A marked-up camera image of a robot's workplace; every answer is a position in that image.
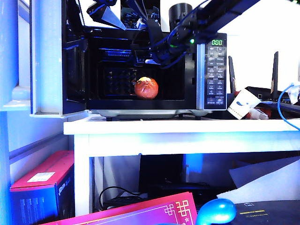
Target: open microwave door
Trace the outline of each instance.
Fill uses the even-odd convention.
[[[67,32],[76,18],[68,18],[68,1],[30,3],[31,116],[64,118],[86,110],[87,40],[80,36],[83,26]]]

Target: blue mouse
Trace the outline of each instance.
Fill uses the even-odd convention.
[[[205,203],[199,210],[195,225],[226,224],[236,215],[236,208],[232,201],[218,198]]]

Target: pink box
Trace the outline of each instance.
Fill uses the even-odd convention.
[[[74,152],[60,150],[10,188],[14,225],[35,225],[75,215]]]
[[[44,225],[194,225],[196,218],[192,193],[184,192]]]

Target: green digital display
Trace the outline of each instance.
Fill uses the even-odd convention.
[[[222,45],[223,40],[214,39],[211,41],[211,45]]]

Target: white table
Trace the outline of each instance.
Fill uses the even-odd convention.
[[[300,120],[289,120],[300,127]],[[64,123],[74,135],[75,214],[92,212],[91,158],[106,156],[300,150],[300,131],[283,120],[106,121]]]

